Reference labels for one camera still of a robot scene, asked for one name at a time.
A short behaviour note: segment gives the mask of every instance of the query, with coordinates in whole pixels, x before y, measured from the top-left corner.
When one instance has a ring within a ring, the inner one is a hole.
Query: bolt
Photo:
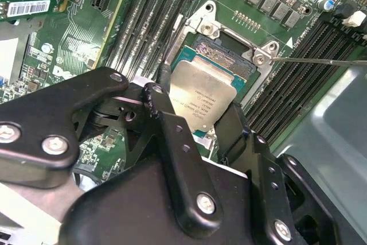
[[[213,25],[201,25],[201,33],[205,36],[210,36],[213,34]]]
[[[297,162],[292,157],[288,157],[288,161],[292,166],[297,166]]]
[[[280,220],[275,220],[274,227],[278,235],[285,241],[291,241],[292,236],[289,228]]]
[[[257,139],[259,140],[260,143],[266,143],[265,139],[260,135],[257,136]]]
[[[258,54],[255,56],[255,62],[257,63],[257,65],[262,65],[265,61],[265,58],[263,55]]]
[[[0,125],[0,143],[12,143],[21,136],[19,128],[13,125]]]
[[[115,80],[115,81],[119,81],[119,82],[121,82],[121,81],[122,81],[122,77],[121,77],[121,75],[120,75],[120,74],[117,74],[117,73],[113,73],[113,74],[111,74],[111,75],[110,75],[110,78],[111,78],[112,80]]]
[[[197,196],[196,203],[200,210],[207,215],[211,215],[216,210],[214,201],[207,195],[200,193]]]
[[[42,142],[42,149],[50,155],[60,155],[68,150],[68,143],[62,137],[48,137]]]
[[[153,86],[153,90],[158,93],[163,93],[162,88],[158,85]]]

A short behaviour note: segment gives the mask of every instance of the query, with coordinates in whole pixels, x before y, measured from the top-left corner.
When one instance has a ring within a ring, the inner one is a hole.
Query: silver metal plate
[[[200,57],[176,65],[170,98],[176,114],[186,119],[192,132],[208,132],[219,120],[237,95],[231,86],[233,79]]]

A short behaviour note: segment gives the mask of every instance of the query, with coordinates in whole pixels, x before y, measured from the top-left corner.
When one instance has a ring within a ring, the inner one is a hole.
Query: barcode label
[[[48,11],[50,0],[12,2],[7,8],[7,17],[37,14]]]

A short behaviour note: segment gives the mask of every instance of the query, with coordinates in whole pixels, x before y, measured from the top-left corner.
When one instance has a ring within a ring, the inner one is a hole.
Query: capacitor
[[[334,8],[334,1],[332,0],[319,0],[317,2],[317,8],[322,11],[331,11]]]
[[[53,53],[53,46],[50,43],[43,43],[41,46],[41,50],[45,54],[51,54]]]

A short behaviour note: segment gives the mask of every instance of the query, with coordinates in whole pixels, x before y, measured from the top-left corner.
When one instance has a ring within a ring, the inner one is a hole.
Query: white connector
[[[365,18],[366,14],[363,11],[356,11],[350,17],[343,20],[343,25],[347,27],[359,27]]]

